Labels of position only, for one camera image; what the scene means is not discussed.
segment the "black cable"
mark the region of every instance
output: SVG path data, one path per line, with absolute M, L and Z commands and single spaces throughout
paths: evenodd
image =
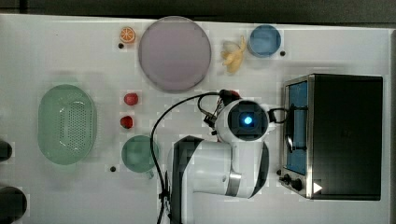
M 218 110 L 220 109 L 221 103 L 222 103 L 222 100 L 219 99 L 219 100 L 218 100 L 218 105 L 216 106 L 216 109 L 215 109 L 215 112 L 213 112 L 213 114 L 212 114 L 212 115 L 213 115 L 212 119 L 216 116 L 216 113 L 217 113 Z
M 199 109 L 203 114 L 205 114 L 206 116 L 211 116 L 211 117 L 213 117 L 214 114 L 211 114 L 211 113 L 207 112 L 206 110 L 202 109 L 202 107 L 201 107 L 201 101 L 202 101 L 202 99 L 204 99 L 204 96 L 201 96 L 201 97 L 198 99 L 198 109 Z
M 161 203 L 161 210 L 160 210 L 160 215 L 158 216 L 157 219 L 157 224 L 161 224 L 162 217 L 163 217 L 163 203 Z
M 187 101 L 189 101 L 189 100 L 198 98 L 198 97 L 200 97 L 200 100 L 202 100 L 202 98 L 204 98 L 205 96 L 208 96 L 208 95 L 219 95 L 219 93 L 218 93 L 218 92 L 215 92 L 215 91 L 211 91 L 211 92 L 207 92 L 207 93 L 195 95 L 195 96 L 189 97 L 189 98 L 187 98 L 187 99 L 185 99 L 185 100 L 182 100 L 182 101 L 178 102 L 178 103 L 175 104 L 175 105 L 172 105 L 172 106 L 171 106 L 170 108 L 168 108 L 165 112 L 163 112 L 163 114 L 157 119 L 157 121 L 156 121 L 155 124 L 154 124 L 154 127 L 152 128 L 151 135 L 150 135 L 150 141 L 149 141 L 149 144 L 150 144 L 150 151 L 151 151 L 151 157 L 152 157 L 152 159 L 154 160 L 154 164 L 155 164 L 155 167 L 156 167 L 157 172 L 158 172 L 158 176 L 160 177 L 161 190 L 162 190 L 162 192 L 161 192 L 161 194 L 160 194 L 160 199 L 161 199 L 161 204 L 162 204 L 162 205 L 161 205 L 160 215 L 158 216 L 158 219 L 157 219 L 157 224 L 160 224 L 160 223 L 161 223 L 161 219 L 162 219 L 162 217 L 163 217 L 163 207 L 164 207 L 164 200 L 163 200 L 163 199 L 164 199 L 164 197 L 167 197 L 167 196 L 169 195 L 169 192 L 168 192 L 168 189 L 165 188 L 165 184 L 163 183 L 163 173 L 162 173 L 162 171 L 161 171 L 160 165 L 158 164 L 157 158 L 155 157 L 155 154 L 154 154 L 154 132 L 155 132 L 155 130 L 157 129 L 157 126 L 158 126 L 158 124 L 160 123 L 160 121 L 163 119 L 163 117 L 165 117 L 165 115 L 166 115 L 167 113 L 169 113 L 173 108 L 175 108 L 175 107 L 177 107 L 178 105 L 181 105 L 181 104 L 183 104 L 183 103 L 185 103 L 185 102 L 187 102 Z

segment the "red object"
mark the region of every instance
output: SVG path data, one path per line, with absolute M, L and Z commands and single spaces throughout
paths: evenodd
M 124 102 L 127 105 L 137 105 L 137 102 L 139 102 L 139 97 L 136 93 L 128 93 L 124 96 Z
M 120 120 L 120 125 L 124 129 L 130 129 L 134 126 L 134 121 L 132 120 L 132 118 L 130 116 L 126 116 Z
M 232 95 L 235 95 L 235 96 L 238 96 L 238 97 L 241 97 L 241 96 L 239 95 L 239 93 L 236 92 L 236 91 L 231 91 L 231 94 L 232 94 Z

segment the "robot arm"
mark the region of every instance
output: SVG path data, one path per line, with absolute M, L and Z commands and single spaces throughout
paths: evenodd
M 275 127 L 268 106 L 240 98 L 224 102 L 214 125 L 218 142 L 187 136 L 168 156 L 172 223 L 194 223 L 194 192 L 250 198 L 265 183 L 269 154 L 263 139 Z

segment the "oven window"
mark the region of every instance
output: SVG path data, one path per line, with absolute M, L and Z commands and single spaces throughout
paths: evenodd
M 308 107 L 308 84 L 300 82 L 289 86 L 289 108 L 292 119 L 288 120 L 291 130 L 291 145 L 287 154 L 286 168 L 305 175 L 306 173 L 306 117 Z

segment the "blue light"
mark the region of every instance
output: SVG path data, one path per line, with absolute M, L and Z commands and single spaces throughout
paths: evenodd
M 250 124 L 252 121 L 253 121 L 253 119 L 251 117 L 246 117 L 245 120 L 244 120 L 244 122 L 246 124 Z

